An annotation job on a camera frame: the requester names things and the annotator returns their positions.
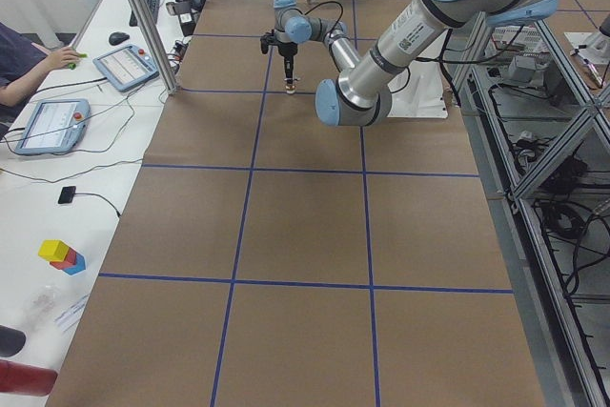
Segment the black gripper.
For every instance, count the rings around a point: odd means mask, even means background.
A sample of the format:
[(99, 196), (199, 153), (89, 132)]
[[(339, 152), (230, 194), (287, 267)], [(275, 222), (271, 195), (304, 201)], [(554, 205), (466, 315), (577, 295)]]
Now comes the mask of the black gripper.
[(296, 56), (296, 43), (280, 43), (279, 54), (284, 58), (285, 80), (294, 80), (294, 58)]

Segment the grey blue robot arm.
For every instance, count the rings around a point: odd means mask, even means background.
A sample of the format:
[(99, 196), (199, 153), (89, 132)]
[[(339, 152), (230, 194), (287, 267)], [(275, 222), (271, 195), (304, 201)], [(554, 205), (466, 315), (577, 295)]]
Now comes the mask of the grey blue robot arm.
[(339, 71), (322, 81), (315, 111), (329, 126), (370, 126), (392, 108), (389, 84), (443, 32), (483, 12), (490, 27), (524, 26), (552, 15), (559, 0), (412, 0), (364, 55), (338, 21), (312, 18), (295, 0), (274, 0), (274, 44), (323, 43)]

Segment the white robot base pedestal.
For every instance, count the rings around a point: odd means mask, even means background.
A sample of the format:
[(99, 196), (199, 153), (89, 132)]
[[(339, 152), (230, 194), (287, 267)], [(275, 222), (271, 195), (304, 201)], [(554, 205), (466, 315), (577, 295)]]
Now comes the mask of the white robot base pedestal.
[(392, 108), (389, 117), (445, 119), (443, 81), (438, 63), (414, 61), (390, 83)]

